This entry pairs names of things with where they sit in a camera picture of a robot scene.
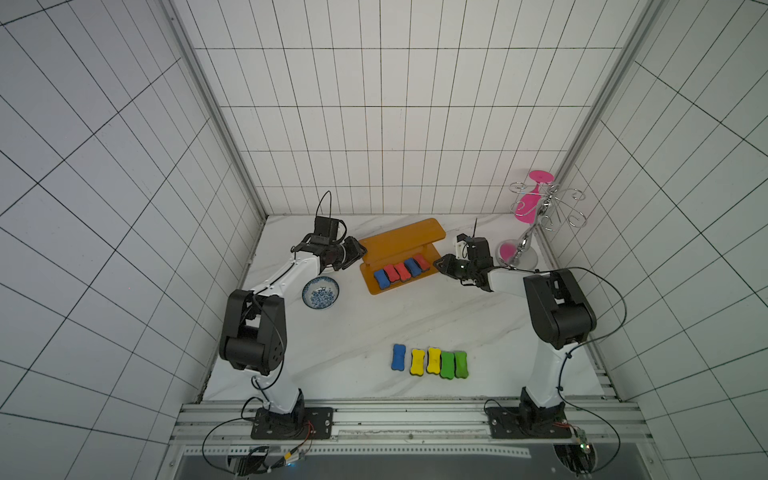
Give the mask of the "two-tier wooden shelf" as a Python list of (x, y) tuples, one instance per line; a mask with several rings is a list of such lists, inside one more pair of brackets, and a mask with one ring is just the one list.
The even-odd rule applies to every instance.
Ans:
[[(428, 276), (437, 274), (433, 262), (440, 258), (435, 243), (444, 240), (446, 232), (435, 218), (421, 220), (404, 227), (390, 230), (369, 238), (362, 239), (360, 244), (367, 249), (364, 255), (360, 271), (371, 295), (378, 295), (390, 291)], [(423, 272), (418, 277), (402, 282), (391, 283), (391, 286), (381, 290), (374, 279), (374, 272), (383, 270), (386, 265), (403, 263), (406, 259), (413, 258), (415, 254), (422, 254), (431, 264), (431, 269)]]

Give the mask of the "red eraser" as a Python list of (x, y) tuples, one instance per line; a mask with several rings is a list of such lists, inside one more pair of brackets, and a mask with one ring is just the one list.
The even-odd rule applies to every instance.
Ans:
[(415, 254), (413, 256), (414, 261), (419, 266), (420, 270), (426, 272), (431, 269), (431, 264), (425, 259), (422, 254)]
[(386, 265), (383, 268), (390, 283), (394, 283), (400, 280), (400, 275), (397, 269), (393, 265)]
[(412, 278), (412, 275), (409, 271), (409, 269), (406, 267), (404, 263), (398, 263), (394, 265), (394, 269), (397, 272), (399, 279), (402, 282), (408, 281)]

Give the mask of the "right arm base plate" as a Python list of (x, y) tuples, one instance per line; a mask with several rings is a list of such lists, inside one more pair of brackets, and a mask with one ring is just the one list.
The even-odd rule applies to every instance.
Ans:
[(556, 409), (520, 412), (518, 407), (486, 407), (491, 437), (504, 440), (565, 440), (573, 436), (565, 417)]

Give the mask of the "green eraser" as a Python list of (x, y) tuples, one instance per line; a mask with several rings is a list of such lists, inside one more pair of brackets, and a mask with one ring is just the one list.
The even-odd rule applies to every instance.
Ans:
[(446, 380), (453, 380), (456, 375), (455, 354), (453, 352), (442, 351), (440, 361), (440, 377)]
[(464, 351), (456, 351), (454, 353), (454, 363), (455, 377), (459, 379), (467, 379), (469, 377), (467, 353)]

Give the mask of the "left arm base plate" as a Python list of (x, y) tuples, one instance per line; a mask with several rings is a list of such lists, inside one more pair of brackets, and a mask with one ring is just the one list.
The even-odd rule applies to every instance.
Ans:
[(256, 411), (250, 437), (253, 440), (326, 440), (331, 437), (333, 415), (330, 407), (297, 407), (293, 413), (278, 414), (264, 408)]

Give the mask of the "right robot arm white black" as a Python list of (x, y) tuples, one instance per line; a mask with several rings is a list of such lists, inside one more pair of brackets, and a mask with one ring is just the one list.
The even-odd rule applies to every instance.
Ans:
[(463, 286), (526, 299), (538, 337), (536, 356), (518, 406), (502, 413), (514, 419), (515, 428), (525, 437), (563, 434), (565, 365), (597, 325), (595, 313), (571, 271), (497, 265), (485, 238), (465, 234), (457, 237), (457, 252), (438, 258), (433, 266)]

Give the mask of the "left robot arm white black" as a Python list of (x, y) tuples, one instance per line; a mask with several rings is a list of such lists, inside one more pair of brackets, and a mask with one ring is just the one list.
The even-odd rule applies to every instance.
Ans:
[(343, 220), (314, 218), (314, 229), (290, 249), (287, 263), (261, 285), (233, 291), (226, 303), (219, 357), (251, 375), (262, 407), (254, 421), (272, 430), (299, 430), (307, 424), (304, 396), (283, 374), (288, 347), (287, 307), (302, 300), (313, 310), (335, 303), (340, 294), (327, 269), (343, 271), (367, 249), (349, 236)]

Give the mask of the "yellow eraser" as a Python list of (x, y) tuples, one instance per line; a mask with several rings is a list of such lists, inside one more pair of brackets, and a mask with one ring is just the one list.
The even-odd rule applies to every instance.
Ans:
[(411, 366), (410, 374), (413, 376), (423, 376), (426, 371), (426, 351), (423, 349), (414, 348), (411, 350)]
[(442, 350), (440, 348), (429, 347), (427, 349), (427, 363), (426, 372), (428, 374), (439, 375), (441, 372), (441, 355)]

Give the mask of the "blue eraser top shelf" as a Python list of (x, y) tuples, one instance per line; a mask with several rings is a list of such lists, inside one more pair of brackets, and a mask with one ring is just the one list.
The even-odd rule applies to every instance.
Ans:
[(405, 370), (406, 347), (403, 344), (394, 344), (392, 349), (391, 369), (393, 371)]

